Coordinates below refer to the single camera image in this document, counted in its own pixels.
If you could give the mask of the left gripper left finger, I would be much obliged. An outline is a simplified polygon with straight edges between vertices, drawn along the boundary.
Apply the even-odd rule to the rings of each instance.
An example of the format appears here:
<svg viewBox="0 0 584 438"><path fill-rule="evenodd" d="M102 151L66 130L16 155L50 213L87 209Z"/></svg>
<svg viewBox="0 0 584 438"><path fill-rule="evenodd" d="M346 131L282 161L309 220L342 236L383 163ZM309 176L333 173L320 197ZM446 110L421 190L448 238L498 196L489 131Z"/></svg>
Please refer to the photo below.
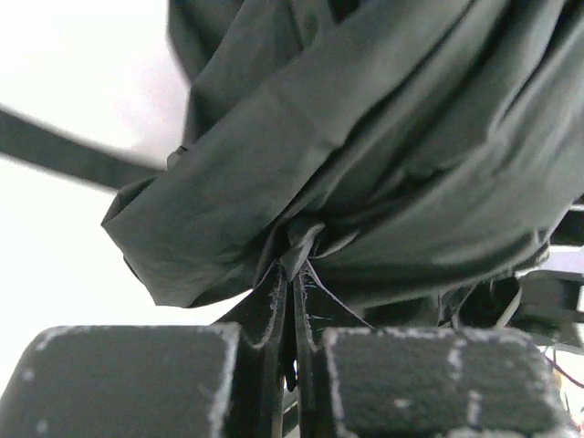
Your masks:
<svg viewBox="0 0 584 438"><path fill-rule="evenodd" d="M209 326L62 326L25 349L4 437L279 437L287 281L273 266Z"/></svg>

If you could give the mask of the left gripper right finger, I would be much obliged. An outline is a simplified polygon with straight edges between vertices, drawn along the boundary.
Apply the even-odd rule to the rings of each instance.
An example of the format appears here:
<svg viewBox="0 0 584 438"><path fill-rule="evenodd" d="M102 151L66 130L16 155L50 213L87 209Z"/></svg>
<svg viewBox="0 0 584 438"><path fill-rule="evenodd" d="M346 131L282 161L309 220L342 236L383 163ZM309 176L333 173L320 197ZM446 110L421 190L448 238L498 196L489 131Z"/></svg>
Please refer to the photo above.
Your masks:
<svg viewBox="0 0 584 438"><path fill-rule="evenodd" d="M521 331L371 328L304 265L292 283L304 437L571 437Z"/></svg>

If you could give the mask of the black folding umbrella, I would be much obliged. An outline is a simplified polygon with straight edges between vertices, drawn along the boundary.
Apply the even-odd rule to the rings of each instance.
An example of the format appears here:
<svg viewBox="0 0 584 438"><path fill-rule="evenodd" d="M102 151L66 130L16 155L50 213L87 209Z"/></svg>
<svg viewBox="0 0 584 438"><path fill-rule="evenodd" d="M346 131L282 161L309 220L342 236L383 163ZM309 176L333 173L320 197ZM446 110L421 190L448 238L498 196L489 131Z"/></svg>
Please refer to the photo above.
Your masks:
<svg viewBox="0 0 584 438"><path fill-rule="evenodd" d="M546 259L583 194L580 1L171 1L189 83L155 170L10 109L1 150L117 189L102 227L162 306L309 264L389 306Z"/></svg>

